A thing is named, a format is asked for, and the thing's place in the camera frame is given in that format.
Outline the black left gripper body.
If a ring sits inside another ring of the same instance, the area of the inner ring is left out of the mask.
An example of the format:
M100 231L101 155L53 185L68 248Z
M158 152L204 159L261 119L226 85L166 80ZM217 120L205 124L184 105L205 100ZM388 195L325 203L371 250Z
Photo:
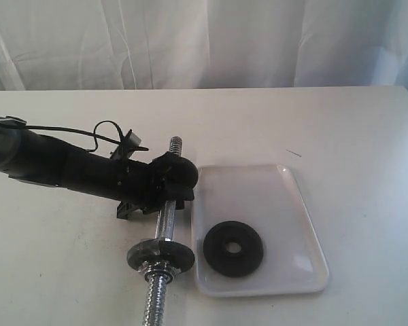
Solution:
M117 186L122 194L116 218L126 220L137 211L143 215L159 211L164 201L169 164L162 159L150 163L117 159L115 164L120 169Z

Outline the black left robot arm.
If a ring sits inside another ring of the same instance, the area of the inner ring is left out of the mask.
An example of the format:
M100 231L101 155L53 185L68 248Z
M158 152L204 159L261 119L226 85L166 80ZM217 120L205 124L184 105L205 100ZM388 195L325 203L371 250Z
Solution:
M117 129L111 156L98 156L98 149L84 149L45 135L51 126L30 126L24 120L0 117L0 173L20 182L61 187L118 201L116 216L128 219L134 211L144 215L158 211L167 200L182 210L194 200L197 167L183 158L176 145L149 163L131 159L145 151L132 131Z

